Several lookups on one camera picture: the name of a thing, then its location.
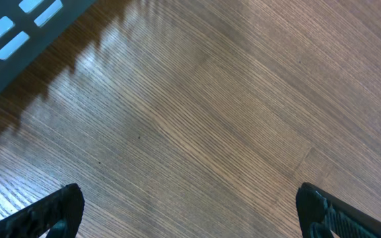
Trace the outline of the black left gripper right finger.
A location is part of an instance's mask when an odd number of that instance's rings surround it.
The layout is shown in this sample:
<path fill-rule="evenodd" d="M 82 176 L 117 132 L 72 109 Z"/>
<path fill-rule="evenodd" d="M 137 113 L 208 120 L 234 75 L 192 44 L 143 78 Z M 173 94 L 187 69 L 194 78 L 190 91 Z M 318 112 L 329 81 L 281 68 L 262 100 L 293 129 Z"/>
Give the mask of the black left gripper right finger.
<path fill-rule="evenodd" d="M 296 209 L 304 238 L 381 237 L 381 222 L 304 182 L 296 194 Z"/>

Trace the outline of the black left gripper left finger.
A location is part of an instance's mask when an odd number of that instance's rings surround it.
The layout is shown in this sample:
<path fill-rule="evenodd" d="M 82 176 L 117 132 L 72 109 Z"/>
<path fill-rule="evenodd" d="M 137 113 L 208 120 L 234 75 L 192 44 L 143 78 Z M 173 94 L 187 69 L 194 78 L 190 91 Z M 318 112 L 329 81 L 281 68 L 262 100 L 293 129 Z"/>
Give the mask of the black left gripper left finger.
<path fill-rule="evenodd" d="M 85 201 L 76 183 L 47 195 L 0 221 L 0 238 L 75 238 L 83 217 Z"/>

